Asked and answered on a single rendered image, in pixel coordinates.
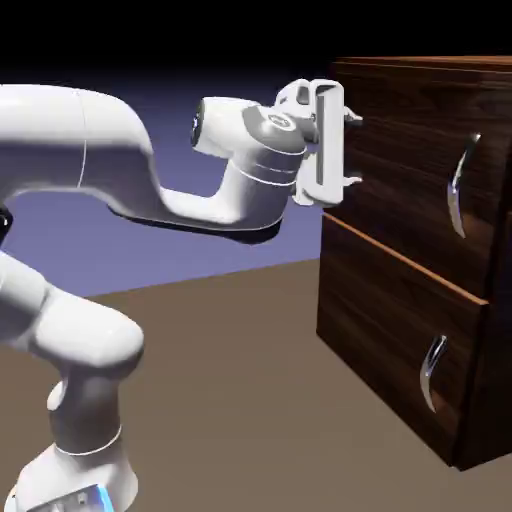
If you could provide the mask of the dark wood cabinet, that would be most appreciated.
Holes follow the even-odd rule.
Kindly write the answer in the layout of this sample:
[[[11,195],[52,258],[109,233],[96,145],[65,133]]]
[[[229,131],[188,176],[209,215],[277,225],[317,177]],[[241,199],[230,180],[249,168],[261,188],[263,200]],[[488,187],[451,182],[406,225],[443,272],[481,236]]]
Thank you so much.
[[[361,181],[323,215],[318,335],[447,465],[512,454],[512,56],[331,75]]]

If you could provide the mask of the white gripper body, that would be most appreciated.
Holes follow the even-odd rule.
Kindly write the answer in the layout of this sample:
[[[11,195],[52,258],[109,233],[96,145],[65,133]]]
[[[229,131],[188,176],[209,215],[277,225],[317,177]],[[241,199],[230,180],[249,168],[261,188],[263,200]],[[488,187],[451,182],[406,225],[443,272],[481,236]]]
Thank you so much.
[[[299,169],[293,200],[300,206],[332,207],[343,200],[344,88],[333,80],[315,79],[309,92],[318,143]]]

